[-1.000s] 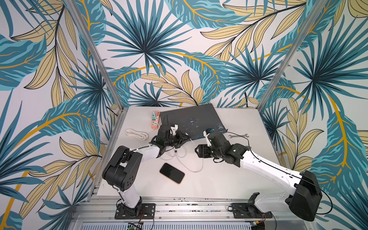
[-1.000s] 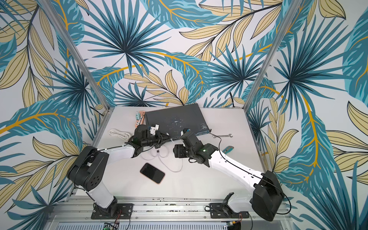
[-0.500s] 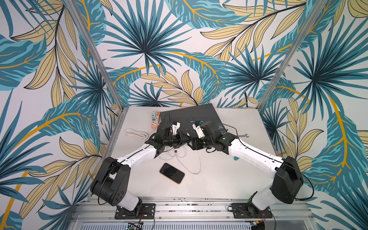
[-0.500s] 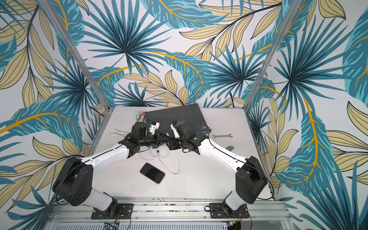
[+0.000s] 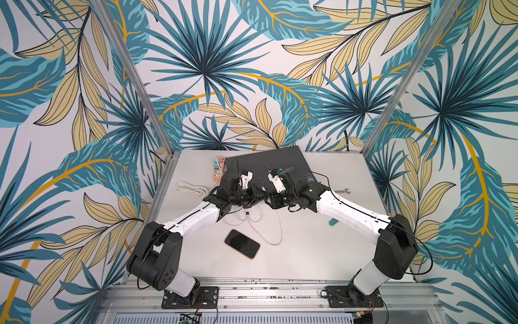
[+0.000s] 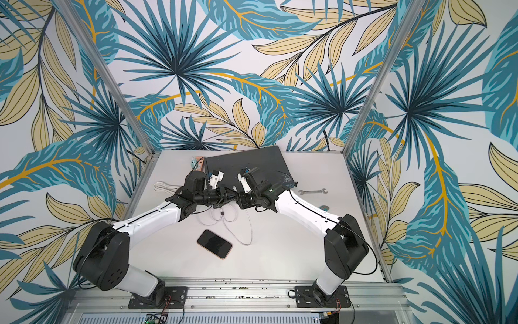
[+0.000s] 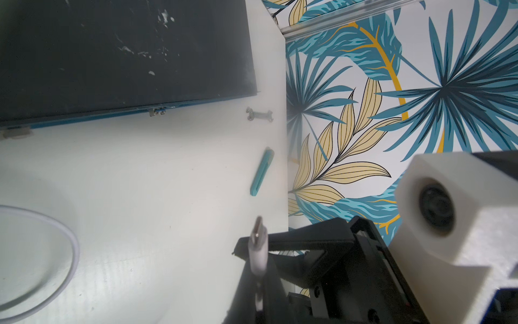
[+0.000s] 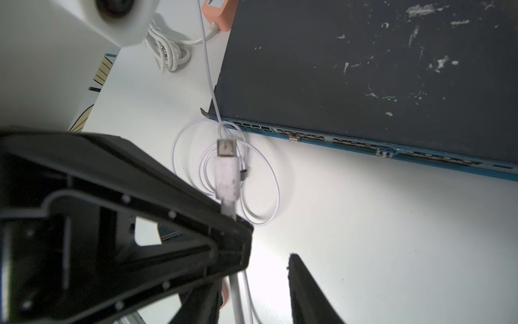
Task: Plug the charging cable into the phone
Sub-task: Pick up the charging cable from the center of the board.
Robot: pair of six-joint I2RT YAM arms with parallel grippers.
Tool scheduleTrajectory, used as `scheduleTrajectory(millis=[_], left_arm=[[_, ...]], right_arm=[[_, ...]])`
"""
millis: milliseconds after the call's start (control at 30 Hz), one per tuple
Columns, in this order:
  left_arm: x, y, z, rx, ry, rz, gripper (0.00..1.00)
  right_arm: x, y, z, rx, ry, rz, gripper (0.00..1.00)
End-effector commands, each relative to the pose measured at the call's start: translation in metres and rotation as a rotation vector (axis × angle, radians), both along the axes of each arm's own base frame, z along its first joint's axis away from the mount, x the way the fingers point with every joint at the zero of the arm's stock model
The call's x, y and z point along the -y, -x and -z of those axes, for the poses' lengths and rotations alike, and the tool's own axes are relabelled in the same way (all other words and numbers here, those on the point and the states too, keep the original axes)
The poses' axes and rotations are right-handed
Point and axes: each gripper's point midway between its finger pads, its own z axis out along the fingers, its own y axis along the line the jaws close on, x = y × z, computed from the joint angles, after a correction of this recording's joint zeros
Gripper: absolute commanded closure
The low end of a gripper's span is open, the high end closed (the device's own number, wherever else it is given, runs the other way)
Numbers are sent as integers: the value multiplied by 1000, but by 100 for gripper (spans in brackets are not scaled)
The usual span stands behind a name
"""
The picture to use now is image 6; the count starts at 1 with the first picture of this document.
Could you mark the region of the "black phone pink case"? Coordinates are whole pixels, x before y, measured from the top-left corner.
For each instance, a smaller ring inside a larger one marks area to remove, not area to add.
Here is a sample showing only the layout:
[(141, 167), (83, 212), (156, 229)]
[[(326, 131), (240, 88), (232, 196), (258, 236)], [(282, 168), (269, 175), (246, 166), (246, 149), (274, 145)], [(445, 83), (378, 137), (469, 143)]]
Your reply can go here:
[(209, 229), (201, 233), (197, 244), (220, 259), (225, 259), (233, 247), (232, 243)]

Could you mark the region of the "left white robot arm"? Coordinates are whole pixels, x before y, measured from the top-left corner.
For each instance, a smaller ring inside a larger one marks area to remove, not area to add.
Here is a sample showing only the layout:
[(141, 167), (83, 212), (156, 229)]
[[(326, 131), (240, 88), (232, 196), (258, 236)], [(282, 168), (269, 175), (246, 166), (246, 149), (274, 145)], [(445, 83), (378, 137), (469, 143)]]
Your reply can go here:
[(123, 290), (159, 305), (165, 283), (148, 271), (130, 264), (130, 251), (141, 241), (167, 226), (185, 220), (199, 206), (214, 209), (235, 200), (237, 190), (207, 176), (190, 172), (183, 186), (159, 206), (128, 220), (92, 227), (73, 263), (74, 271), (102, 291)]

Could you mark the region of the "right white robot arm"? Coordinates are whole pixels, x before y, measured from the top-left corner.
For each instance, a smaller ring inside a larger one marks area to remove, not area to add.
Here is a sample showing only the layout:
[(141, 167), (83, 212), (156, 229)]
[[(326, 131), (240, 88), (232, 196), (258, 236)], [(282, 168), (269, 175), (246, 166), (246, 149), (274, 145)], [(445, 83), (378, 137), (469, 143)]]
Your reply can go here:
[(313, 283), (314, 298), (333, 298), (371, 253), (355, 217), (339, 217), (319, 209), (281, 184), (257, 182), (248, 175), (240, 177), (240, 182), (244, 189), (237, 198), (240, 208), (261, 207), (290, 217), (322, 239), (325, 267)]

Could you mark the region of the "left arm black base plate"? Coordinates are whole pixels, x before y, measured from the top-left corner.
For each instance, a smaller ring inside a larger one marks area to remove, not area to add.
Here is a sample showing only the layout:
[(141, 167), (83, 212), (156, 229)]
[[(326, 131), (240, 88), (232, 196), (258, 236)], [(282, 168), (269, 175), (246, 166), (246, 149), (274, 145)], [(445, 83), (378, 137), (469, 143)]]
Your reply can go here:
[(128, 309), (183, 309), (186, 303), (188, 287), (170, 286), (158, 287), (149, 297), (132, 294)]

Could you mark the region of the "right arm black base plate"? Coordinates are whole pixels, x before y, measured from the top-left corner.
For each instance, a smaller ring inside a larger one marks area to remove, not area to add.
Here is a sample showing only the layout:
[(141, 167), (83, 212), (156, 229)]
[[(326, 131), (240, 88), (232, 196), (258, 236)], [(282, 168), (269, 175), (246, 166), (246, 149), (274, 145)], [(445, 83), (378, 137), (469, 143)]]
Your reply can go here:
[(345, 286), (339, 286), (334, 293), (326, 295), (317, 286), (296, 286), (288, 292), (300, 309), (349, 308), (352, 304)]

